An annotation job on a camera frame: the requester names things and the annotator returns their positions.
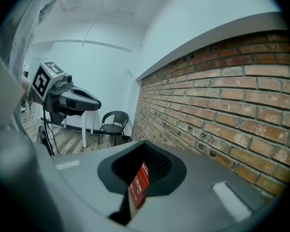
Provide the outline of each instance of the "red label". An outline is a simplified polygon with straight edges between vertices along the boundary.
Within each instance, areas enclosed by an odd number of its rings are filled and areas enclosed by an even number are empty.
[[[130,196],[135,208],[139,209],[145,201],[145,190],[149,186],[148,169],[143,162],[139,172],[129,186]]]

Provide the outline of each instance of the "black cable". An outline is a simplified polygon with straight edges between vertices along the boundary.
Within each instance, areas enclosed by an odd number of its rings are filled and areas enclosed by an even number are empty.
[[[47,123],[47,126],[48,126],[49,130],[51,131],[51,133],[53,134],[53,131],[52,131],[52,129],[50,129],[48,123]],[[59,150],[58,150],[58,147],[57,147],[57,144],[56,144],[56,140],[55,140],[55,136],[54,136],[54,134],[53,134],[53,138],[54,138],[54,142],[55,142],[55,146],[56,146],[56,149],[57,149],[57,151],[58,151],[58,154],[60,154],[60,152],[59,152]]]
[[[46,115],[45,115],[45,108],[44,108],[44,107],[43,107],[43,116],[44,116],[44,127],[45,127],[46,139],[47,139],[48,145],[49,145],[49,147],[50,147],[50,151],[52,152],[52,155],[54,156],[55,153],[54,153],[54,151],[53,151],[53,146],[52,146],[52,144],[50,143],[49,138],[48,138],[48,134],[47,134],[47,128],[46,128]]]

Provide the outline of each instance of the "black chair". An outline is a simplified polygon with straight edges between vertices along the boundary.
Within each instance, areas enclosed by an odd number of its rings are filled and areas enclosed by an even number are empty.
[[[114,116],[114,121],[112,124],[105,124],[105,120],[109,117],[109,116],[112,116],[112,115],[115,115]],[[129,121],[129,116],[128,114],[126,114],[125,112],[122,112],[122,111],[113,111],[113,112],[109,112],[107,113],[106,115],[103,116],[102,118],[102,126],[99,130],[99,139],[98,139],[98,145],[100,143],[100,132],[101,130],[103,131],[106,131],[108,133],[112,133],[114,134],[114,146],[116,146],[116,135],[118,134],[124,134],[124,128],[125,126],[127,125]]]

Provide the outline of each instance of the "white ceiling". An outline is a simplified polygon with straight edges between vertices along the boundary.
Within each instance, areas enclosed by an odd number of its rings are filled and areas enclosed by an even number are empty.
[[[166,0],[59,0],[65,13],[108,15],[148,26]]]

